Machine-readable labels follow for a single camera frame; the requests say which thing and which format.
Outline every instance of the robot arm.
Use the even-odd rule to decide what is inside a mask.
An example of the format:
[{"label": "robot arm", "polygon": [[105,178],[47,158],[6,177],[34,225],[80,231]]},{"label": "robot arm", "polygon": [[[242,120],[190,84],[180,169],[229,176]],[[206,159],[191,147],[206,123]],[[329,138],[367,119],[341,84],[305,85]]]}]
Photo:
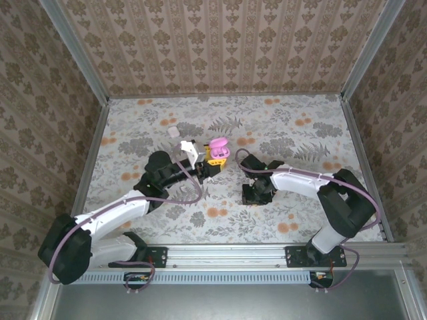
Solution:
[{"label": "robot arm", "polygon": [[[181,150],[187,154],[187,159],[180,161],[181,166],[200,184],[221,171],[220,165],[205,161],[205,147],[197,146],[195,141],[182,141]],[[120,199],[90,213],[74,218],[63,214],[54,220],[38,256],[50,266],[59,243],[67,238],[53,265],[53,272],[62,284],[74,282],[92,267],[114,261],[143,261],[146,258],[147,245],[135,233],[127,232],[113,239],[102,239],[125,222],[142,217],[163,203],[147,201],[144,197],[167,199],[167,189],[187,179],[187,175],[177,163],[172,163],[165,151],[152,153],[144,169],[145,173],[133,190]],[[69,234],[70,230],[86,220],[89,222]]]},{"label": "robot arm", "polygon": [[252,185],[243,185],[244,205],[265,205],[272,202],[277,191],[296,192],[320,200],[327,223],[306,245],[307,260],[312,265],[317,265],[347,238],[353,238],[375,213],[374,206],[367,198],[347,187],[321,179],[321,176],[333,177],[366,192],[349,170],[341,169],[335,174],[319,173],[318,177],[310,177],[292,172],[292,168],[282,161],[273,161],[266,165],[252,154],[249,154],[241,165],[252,170],[281,170],[275,173],[245,171],[246,176],[255,179],[255,182]]}]

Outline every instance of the patterned wallpaper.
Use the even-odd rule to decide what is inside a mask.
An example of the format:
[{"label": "patterned wallpaper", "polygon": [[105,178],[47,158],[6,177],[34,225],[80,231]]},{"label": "patterned wallpaper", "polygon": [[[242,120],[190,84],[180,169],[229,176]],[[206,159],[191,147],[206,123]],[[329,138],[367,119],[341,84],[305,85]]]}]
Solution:
[{"label": "patterned wallpaper", "polygon": [[100,106],[37,1],[0,1],[0,319],[24,319],[36,254],[70,212]]},{"label": "patterned wallpaper", "polygon": [[405,2],[350,103],[394,235],[427,293],[427,1]]},{"label": "patterned wallpaper", "polygon": [[60,0],[112,97],[339,92],[385,0]]}]

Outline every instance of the gray leaf pattern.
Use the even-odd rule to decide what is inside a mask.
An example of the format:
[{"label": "gray leaf pattern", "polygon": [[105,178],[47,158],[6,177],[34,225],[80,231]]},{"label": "gray leaf pattern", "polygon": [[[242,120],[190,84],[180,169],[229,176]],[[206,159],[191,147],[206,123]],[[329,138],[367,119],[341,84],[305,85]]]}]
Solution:
[{"label": "gray leaf pattern", "polygon": [[[316,199],[282,191],[269,205],[242,205],[242,184],[249,179],[234,161],[241,147],[265,163],[277,159],[315,172],[348,168],[363,182],[335,95],[112,99],[109,106],[85,211],[107,205],[131,190],[154,151],[171,153],[184,139],[202,144],[222,136],[229,139],[232,155],[223,172],[204,181],[199,203],[164,203],[149,215],[123,225],[151,244],[305,242],[317,232],[325,213]],[[171,126],[177,126],[180,137],[169,136]],[[179,160],[184,157],[183,153],[178,156]],[[14,180],[12,171],[0,173],[8,181],[5,187],[18,188],[21,181]],[[173,185],[168,192],[169,199],[197,197],[190,181]],[[359,241],[381,239],[378,228],[356,237]]]}]

